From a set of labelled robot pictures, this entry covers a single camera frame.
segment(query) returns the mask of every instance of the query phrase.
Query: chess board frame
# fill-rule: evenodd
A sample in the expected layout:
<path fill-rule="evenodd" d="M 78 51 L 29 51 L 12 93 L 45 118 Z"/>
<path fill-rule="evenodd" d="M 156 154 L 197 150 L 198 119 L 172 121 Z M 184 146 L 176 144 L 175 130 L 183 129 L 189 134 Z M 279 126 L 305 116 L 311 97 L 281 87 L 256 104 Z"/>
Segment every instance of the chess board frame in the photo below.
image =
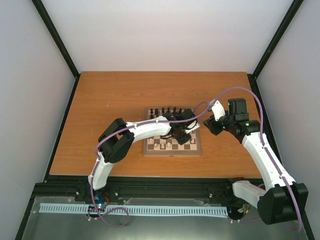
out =
<path fill-rule="evenodd" d="M 183 110 L 184 109 L 187 109 L 187 108 L 190 108 L 192 109 L 192 107 L 188 107 L 188 106 L 168 106 L 170 107 L 170 111 L 172 112 L 173 110 L 173 107 L 176 107 L 176 109 L 180 109 L 182 108 Z M 163 106 L 150 106 L 150 107 L 147 107 L 145 109 L 145 119 L 148 120 L 149 119 L 149 113 L 150 113 L 150 109 L 158 109 L 159 110 L 159 116 L 161 115 L 161 109 L 163 108 Z M 161 143 L 168 143 L 170 142 L 172 144 L 172 141 L 174 142 L 174 145 L 176 145 L 175 140 L 174 138 L 170 138 L 170 139 L 161 139 L 160 136 L 154 136 L 154 137 L 149 137 L 149 138 L 146 138 L 143 140 L 143 155 L 145 156 L 170 156 L 170 157 L 173 157 L 173 156 L 199 156 L 201 155 L 202 151 L 201 151 L 201 142 L 200 142 L 200 137 L 199 137 L 199 129 L 196 129 L 193 133 L 190 133 L 192 138 L 195 139 L 195 143 L 191 143 L 190 141 L 188 141 L 187 143 L 183 144 L 183 145 L 179 145 L 178 142 L 178 147 L 180 149 L 160 149 L 160 146 L 161 146 Z M 157 140 L 159 139 L 159 149 L 148 149 L 148 145 L 150 145 L 150 143 L 148 142 L 149 139 L 153 139 L 154 140 Z M 185 145 L 195 145 L 196 148 L 194 146 L 192 146 L 192 148 L 195 148 L 195 149 L 191 149 L 191 146 L 190 149 L 182 149 L 184 148 Z"/>

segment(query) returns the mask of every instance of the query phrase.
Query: black post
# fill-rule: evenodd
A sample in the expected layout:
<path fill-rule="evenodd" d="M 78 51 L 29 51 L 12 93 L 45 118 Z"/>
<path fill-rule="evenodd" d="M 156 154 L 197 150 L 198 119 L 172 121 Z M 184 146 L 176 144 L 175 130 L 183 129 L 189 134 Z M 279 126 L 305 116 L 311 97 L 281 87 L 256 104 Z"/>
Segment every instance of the black post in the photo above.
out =
<path fill-rule="evenodd" d="M 280 23 L 278 29 L 276 30 L 271 42 L 269 43 L 268 47 L 266 48 L 264 54 L 262 55 L 261 60 L 259 61 L 258 65 L 256 66 L 252 76 L 256 80 L 261 73 L 262 69 L 266 65 L 268 59 L 270 58 L 271 54 L 275 50 L 277 44 L 279 43 L 281 37 L 287 30 L 290 22 L 296 15 L 298 9 L 300 8 L 301 4 L 304 0 L 293 0 L 291 6 L 289 7 L 288 11 L 286 12 L 282 22 Z"/>
<path fill-rule="evenodd" d="M 71 70 L 74 78 L 78 78 L 80 76 L 74 62 L 72 61 L 64 43 L 62 42 L 61 37 L 59 36 L 59 33 L 52 22 L 44 4 L 41 0 L 32 0 L 36 10 L 38 11 L 40 17 L 42 18 L 46 28 L 48 29 L 49 33 L 51 34 L 55 44 L 57 45 L 58 49 L 60 50 L 66 64 L 68 65 L 69 69 Z"/>

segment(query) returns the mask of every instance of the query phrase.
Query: white panel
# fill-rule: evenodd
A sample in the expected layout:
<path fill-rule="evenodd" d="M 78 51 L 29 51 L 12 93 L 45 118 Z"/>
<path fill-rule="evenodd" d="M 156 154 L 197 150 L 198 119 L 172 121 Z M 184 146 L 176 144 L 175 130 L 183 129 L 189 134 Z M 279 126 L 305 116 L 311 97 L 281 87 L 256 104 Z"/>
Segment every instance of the white panel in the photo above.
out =
<path fill-rule="evenodd" d="M 0 239 L 42 182 L 73 76 L 32 1 L 0 1 Z"/>
<path fill-rule="evenodd" d="M 306 212 L 320 239 L 320 1 L 304 1 L 258 78 L 285 168 L 309 189 Z"/>
<path fill-rule="evenodd" d="M 252 73 L 292 0 L 44 0 L 80 71 Z"/>

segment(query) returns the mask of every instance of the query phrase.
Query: black metal frame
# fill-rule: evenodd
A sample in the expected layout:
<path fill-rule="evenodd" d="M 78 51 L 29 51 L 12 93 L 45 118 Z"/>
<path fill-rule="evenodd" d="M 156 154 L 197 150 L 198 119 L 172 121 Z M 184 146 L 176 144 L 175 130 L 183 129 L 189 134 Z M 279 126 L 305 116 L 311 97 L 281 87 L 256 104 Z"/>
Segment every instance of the black metal frame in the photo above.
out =
<path fill-rule="evenodd" d="M 268 142 L 271 145 L 273 151 L 280 159 L 279 151 L 275 142 L 275 138 L 268 120 L 268 116 L 261 98 L 259 87 L 257 84 L 257 78 L 261 73 L 262 69 L 266 65 L 268 59 L 270 58 L 272 52 L 276 48 L 278 42 L 289 26 L 291 20 L 295 16 L 299 7 L 304 0 L 293 0 L 290 8 L 288 9 L 286 15 L 284 16 L 280 26 L 278 27 L 276 33 L 274 34 L 270 44 L 265 50 L 260 62 L 258 63 L 253 74 L 248 74 L 248 81 L 250 83 L 251 90 L 258 96 L 262 103 L 263 114 L 264 114 L 264 131 L 268 137 Z M 27 205 L 25 214 L 23 216 L 20 228 L 16 235 L 16 240 L 20 240 L 23 237 L 25 227 L 28 222 L 30 211 L 34 203 L 35 197 L 40 196 L 66 196 L 75 197 L 78 201 L 85 201 L 90 203 L 88 198 L 88 178 L 86 176 L 55 176 L 49 175 L 49 171 L 59 144 L 59 140 L 69 113 L 69 109 L 80 79 L 80 74 L 74 65 L 62 39 L 60 38 L 53 22 L 50 19 L 48 12 L 45 9 L 41 0 L 32 0 L 34 6 L 36 7 L 39 15 L 41 16 L 44 24 L 46 25 L 48 31 L 50 32 L 53 40 L 55 41 L 57 47 L 59 48 L 64 60 L 69 66 L 75 81 L 72 88 L 72 92 L 62 119 L 62 123 L 54 144 L 54 148 L 49 160 L 49 164 L 45 173 L 44 182 L 36 183 L 34 190 L 31 194 L 30 201 Z M 249 179 L 253 184 L 262 183 L 261 179 Z M 121 204 L 123 199 L 129 198 L 185 198 L 185 199 L 198 199 L 211 204 L 219 203 L 228 208 L 234 206 L 240 206 L 243 204 L 241 199 L 234 199 L 230 201 L 227 196 L 228 193 L 226 186 L 228 184 L 228 179 L 226 178 L 167 178 L 167 177 L 109 177 L 106 188 L 110 193 L 111 202 L 117 202 Z M 310 227 L 306 213 L 302 214 L 302 221 L 304 229 L 308 239 L 314 240 L 314 235 Z"/>

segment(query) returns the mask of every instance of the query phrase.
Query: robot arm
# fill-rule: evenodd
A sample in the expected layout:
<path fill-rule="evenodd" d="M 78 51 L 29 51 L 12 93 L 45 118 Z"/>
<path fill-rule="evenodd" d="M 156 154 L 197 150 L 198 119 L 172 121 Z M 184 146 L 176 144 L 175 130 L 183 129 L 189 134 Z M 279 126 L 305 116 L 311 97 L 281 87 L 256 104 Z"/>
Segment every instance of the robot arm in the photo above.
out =
<path fill-rule="evenodd" d="M 260 123 L 256 120 L 249 120 L 246 100 L 243 98 L 229 99 L 228 106 L 229 110 L 225 111 L 219 101 L 216 101 L 211 108 L 213 116 L 205 120 L 203 124 L 214 135 L 227 131 L 235 136 L 250 153 L 265 185 L 265 190 L 263 190 L 247 180 L 235 181 L 232 183 L 233 194 L 257 208 L 261 219 L 268 225 L 296 220 L 297 213 L 283 177 L 294 193 L 300 212 L 304 211 L 308 189 L 303 183 L 295 183 L 295 180 L 281 165 L 264 133 L 262 134 L 263 145 Z"/>
<path fill-rule="evenodd" d="M 96 160 L 98 166 L 94 178 L 92 173 L 88 176 L 89 183 L 93 178 L 92 188 L 98 190 L 106 185 L 113 166 L 127 155 L 131 145 L 137 141 L 153 136 L 172 135 L 180 145 L 185 144 L 191 139 L 190 132 L 200 127 L 198 121 L 192 120 L 182 123 L 169 123 L 168 121 L 188 120 L 193 117 L 195 117 L 193 111 L 187 108 L 180 114 L 166 112 L 162 116 L 146 121 L 124 122 L 122 118 L 113 121 L 99 137 L 99 143 L 118 130 L 130 126 L 135 127 L 123 131 L 119 139 L 116 135 L 111 137 L 98 148 L 100 159 Z"/>

